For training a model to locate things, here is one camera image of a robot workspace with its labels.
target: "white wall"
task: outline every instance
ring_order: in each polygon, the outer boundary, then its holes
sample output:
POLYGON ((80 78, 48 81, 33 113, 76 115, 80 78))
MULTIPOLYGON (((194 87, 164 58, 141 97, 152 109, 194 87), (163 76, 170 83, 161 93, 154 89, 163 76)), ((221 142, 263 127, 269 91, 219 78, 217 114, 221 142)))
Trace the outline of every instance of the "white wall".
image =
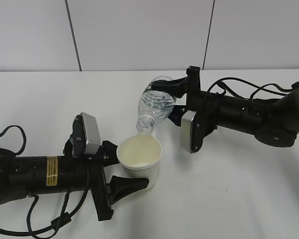
POLYGON ((64 0, 0 0, 0 71, 77 71, 64 0))
POLYGON ((299 68, 299 0, 216 0, 205 69, 299 68))
MULTIPOLYGON (((84 71, 202 66, 213 0, 68 0, 84 71)), ((205 69, 299 68, 299 0, 215 0, 205 69)), ((0 71, 77 71, 65 0, 0 0, 0 71)))
POLYGON ((201 66, 212 0, 69 0, 82 70, 201 66))

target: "cup rim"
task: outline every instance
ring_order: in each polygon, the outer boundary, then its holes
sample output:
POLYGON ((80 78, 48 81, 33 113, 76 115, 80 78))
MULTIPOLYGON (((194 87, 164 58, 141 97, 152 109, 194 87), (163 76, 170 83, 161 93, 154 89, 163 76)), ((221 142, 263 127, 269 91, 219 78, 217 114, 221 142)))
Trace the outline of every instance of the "cup rim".
POLYGON ((121 147, 121 145, 123 144, 123 142, 125 142, 126 140, 128 140, 128 139, 130 139, 130 138, 132 138, 132 137, 139 136, 139 135, 140 135, 140 134, 133 135, 133 136, 131 136, 131 137, 128 137, 128 138, 124 139, 124 140, 120 143, 120 145, 117 147, 117 149, 116 149, 116 156, 117 156, 118 161, 120 162, 120 164, 122 164, 125 168, 131 169, 131 170, 140 170, 140 169, 147 169, 147 168, 151 168, 151 167, 153 167, 154 165, 156 165, 156 164, 160 161, 161 155, 162 155, 162 153, 163 153, 163 147, 162 147, 162 145, 161 145, 161 142, 160 142, 156 137, 154 137, 153 135, 149 135, 149 136, 151 136, 152 138, 154 138, 154 139, 159 143, 159 145, 160 145, 160 155, 159 155, 159 157, 157 158, 157 160, 155 160, 155 161, 154 161, 153 163, 151 163, 150 165, 146 165, 146 166, 143 166, 143 167, 131 167, 131 166, 126 165, 124 162, 122 162, 122 161, 120 160, 120 157, 119 157, 119 148, 121 147))

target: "wire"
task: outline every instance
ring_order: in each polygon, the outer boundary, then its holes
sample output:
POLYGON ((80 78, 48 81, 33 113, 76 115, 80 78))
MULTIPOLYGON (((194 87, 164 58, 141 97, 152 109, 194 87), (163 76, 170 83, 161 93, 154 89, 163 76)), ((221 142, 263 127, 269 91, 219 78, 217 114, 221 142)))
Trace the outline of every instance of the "wire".
POLYGON ((240 99, 244 99, 244 97, 238 95, 236 92, 234 92, 229 86, 227 86, 224 82, 219 82, 217 84, 220 88, 222 88, 225 91, 228 91, 228 93, 230 93, 232 96, 236 97, 236 98, 240 98, 240 99))
POLYGON ((78 203, 78 205, 73 209, 73 211, 70 213, 70 217, 73 217, 74 214, 76 214, 80 208, 82 207, 85 199, 86 199, 86 196, 88 194, 88 191, 89 191, 89 188, 90 188, 90 170, 89 170, 89 167, 87 167, 87 172, 86 172, 86 185, 85 185, 85 189, 83 191, 83 194, 82 194, 82 197, 78 203))
POLYGON ((23 138, 23 143, 22 143, 22 147, 21 149, 17 152, 17 153, 14 153, 14 155, 20 155, 24 152, 24 149, 25 149, 25 145, 26 145, 26 136, 25 136, 25 132, 24 130, 22 129, 22 127, 18 126, 18 125, 10 125, 8 126, 7 128, 5 128, 1 133, 0 133, 0 137, 4 136, 5 133, 12 127, 16 127, 18 128, 20 131, 21 131, 21 134, 22 134, 22 138, 23 138))
MULTIPOLYGON (((206 99, 210 93, 210 91, 217 85, 219 84, 219 82, 223 82, 223 81, 226 81, 226 80, 235 80, 235 81, 239 81, 239 82, 242 82, 242 83, 245 83, 249 86, 252 86, 252 87, 255 87, 257 88, 258 90, 261 90, 261 91, 265 91, 265 92, 268 92, 268 93, 272 93, 272 94, 275 94, 275 95, 279 95, 279 96, 285 96, 286 94, 284 93, 281 93, 281 92, 276 92, 276 91, 271 91, 271 90, 268 90, 268 89, 265 89, 265 88, 262 88, 260 86, 257 86, 253 83, 250 83, 248 81, 245 81, 245 80, 242 80, 242 79, 239 79, 239 78, 236 78, 236 77, 225 77, 225 78, 222 78, 222 79, 219 79, 217 80, 216 82, 214 82, 209 88, 208 90, 206 91, 206 94, 205 94, 205 97, 203 99, 203 105, 205 105, 205 102, 206 102, 206 99)), ((292 90, 286 90, 286 89, 283 89, 281 88, 280 86, 278 86, 277 84, 272 84, 274 85, 278 90, 282 90, 283 92, 290 92, 292 90)))
POLYGON ((293 89, 284 89, 284 88, 281 88, 279 85, 277 84, 274 84, 274 83, 270 83, 270 84, 266 84, 266 85, 263 85, 261 86, 260 88, 258 88, 257 90, 255 90, 249 97, 249 100, 252 101, 255 94, 257 94, 259 91, 263 90, 265 87, 267 86, 275 86, 278 90, 282 91, 282 92, 291 92, 293 91, 293 89))
POLYGON ((52 237, 54 237, 59 229, 61 228, 61 222, 62 222, 62 219, 63 219, 63 216, 64 216, 64 213, 65 213, 65 210, 66 210, 66 206, 69 202, 69 197, 70 197, 70 193, 71 193, 71 190, 68 190, 64 196, 64 200, 63 200, 63 205, 62 205, 62 209, 61 209, 61 213, 60 213, 60 217, 59 217, 59 220, 58 220, 58 223, 57 223, 57 226, 55 228, 55 231, 54 233, 47 237, 47 238, 40 238, 38 236, 36 236, 36 234, 32 234, 33 233, 33 230, 32 230, 32 227, 31 227, 31 214, 32 214, 32 211, 34 209, 34 206, 36 205, 36 203, 39 201, 39 196, 38 195, 33 195, 34 197, 34 201, 30 207, 30 210, 28 212, 28 215, 26 216, 26 225, 28 227, 28 230, 29 232, 31 233, 31 236, 35 239, 51 239, 52 237))
MULTIPOLYGON (((89 186, 90 186, 90 170, 87 167, 87 177, 86 177, 86 185, 85 185, 84 192, 82 194, 82 197, 81 197, 78 205, 69 214, 70 217, 73 217, 80 210, 80 208, 82 207, 82 205, 83 205, 83 203, 86 199, 87 193, 89 191, 89 186)), ((10 237, 29 237, 29 236, 32 236, 32 235, 38 235, 38 234, 46 233, 46 232, 48 232, 50 230, 53 230, 53 229, 54 229, 54 227, 52 225, 49 225, 48 227, 45 227, 45 228, 42 228, 42 229, 39 229, 39 230, 36 230, 36 231, 32 231, 32 232, 14 232, 14 231, 7 231, 7 230, 4 230, 4 229, 0 228, 0 234, 5 235, 5 236, 10 236, 10 237)))

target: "white table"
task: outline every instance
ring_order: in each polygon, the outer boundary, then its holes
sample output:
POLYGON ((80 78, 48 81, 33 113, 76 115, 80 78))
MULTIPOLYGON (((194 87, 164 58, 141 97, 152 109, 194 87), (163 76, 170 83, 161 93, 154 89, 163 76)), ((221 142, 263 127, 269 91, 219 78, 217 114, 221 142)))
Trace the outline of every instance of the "white table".
MULTIPOLYGON (((119 144, 136 133, 142 90, 161 74, 177 78, 185 71, 0 73, 0 131, 10 124, 24 127, 28 144, 23 155, 61 155, 74 117, 87 112, 97 118, 102 140, 119 144)), ((299 70, 204 71, 202 89, 224 76, 288 88, 299 81, 299 70)), ((254 90, 228 84, 244 96, 254 90)), ((192 155, 179 146, 179 128, 170 121, 159 126, 156 136, 163 145, 156 185, 116 203, 107 222, 98 222, 89 194, 55 238, 299 239, 299 136, 292 148, 274 148, 252 135, 219 128, 192 155)), ((0 146, 17 151, 19 132, 12 129, 0 146)), ((119 165, 106 173, 108 178, 124 175, 119 165)), ((69 211, 80 196, 71 194, 69 211)), ((40 197, 34 229, 58 216, 62 200, 62 194, 40 197)), ((31 203, 28 198, 0 206, 0 227, 26 231, 31 203)))

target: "bottle neck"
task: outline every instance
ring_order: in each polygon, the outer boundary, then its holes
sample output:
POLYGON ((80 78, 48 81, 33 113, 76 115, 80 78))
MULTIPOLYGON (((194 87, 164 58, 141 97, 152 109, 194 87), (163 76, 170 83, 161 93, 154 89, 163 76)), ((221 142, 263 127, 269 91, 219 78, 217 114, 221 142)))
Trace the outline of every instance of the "bottle neck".
POLYGON ((149 115, 142 115, 138 118, 136 129, 139 134, 151 134, 155 126, 155 119, 149 115))

